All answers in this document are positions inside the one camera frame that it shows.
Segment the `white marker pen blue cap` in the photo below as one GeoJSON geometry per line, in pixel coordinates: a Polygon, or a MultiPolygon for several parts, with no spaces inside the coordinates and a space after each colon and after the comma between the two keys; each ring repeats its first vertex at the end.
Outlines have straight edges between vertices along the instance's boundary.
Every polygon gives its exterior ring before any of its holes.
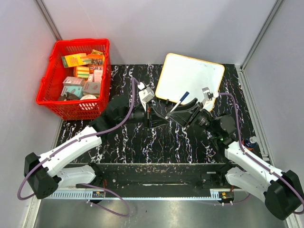
{"type": "Polygon", "coordinates": [[[170,110],[170,113],[173,112],[183,101],[184,99],[189,95],[190,93],[187,91],[185,94],[179,99],[179,101],[176,103],[176,105],[170,110]]]}

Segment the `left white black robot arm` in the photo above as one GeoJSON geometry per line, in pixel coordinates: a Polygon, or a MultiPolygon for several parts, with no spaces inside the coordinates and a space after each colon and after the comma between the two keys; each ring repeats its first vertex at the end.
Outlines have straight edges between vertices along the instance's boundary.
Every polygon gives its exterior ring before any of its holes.
{"type": "Polygon", "coordinates": [[[21,185],[28,183],[37,199],[44,199],[60,187],[89,184],[93,188],[102,185],[103,177],[93,164],[68,168],[72,160],[107,140],[109,134],[124,124],[143,123],[154,128],[169,122],[146,101],[134,105],[124,95],[116,95],[102,113],[80,133],[62,145],[41,155],[30,153],[25,157],[24,177],[21,185]]]}

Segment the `white board with orange frame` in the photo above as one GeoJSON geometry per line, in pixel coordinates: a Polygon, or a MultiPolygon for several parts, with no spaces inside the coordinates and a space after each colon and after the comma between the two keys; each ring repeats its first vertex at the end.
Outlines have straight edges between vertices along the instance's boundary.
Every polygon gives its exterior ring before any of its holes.
{"type": "Polygon", "coordinates": [[[225,67],[196,58],[178,54],[167,54],[161,75],[155,90],[159,99],[177,103],[189,92],[182,104],[189,103],[194,98],[203,101],[203,89],[208,88],[211,93],[218,92],[225,72],[225,67]]]}

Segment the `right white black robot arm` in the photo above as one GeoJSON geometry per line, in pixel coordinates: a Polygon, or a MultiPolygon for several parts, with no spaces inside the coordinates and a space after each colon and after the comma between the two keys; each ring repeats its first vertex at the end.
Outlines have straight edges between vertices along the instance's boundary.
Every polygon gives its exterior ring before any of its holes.
{"type": "Polygon", "coordinates": [[[212,135],[218,152],[233,162],[228,171],[216,176],[221,188],[239,187],[260,199],[268,211],[279,220],[285,220],[304,205],[304,191],[298,175],[286,172],[267,163],[246,148],[237,139],[234,118],[227,114],[212,117],[197,99],[170,110],[167,117],[183,128],[192,124],[200,126],[212,135]]]}

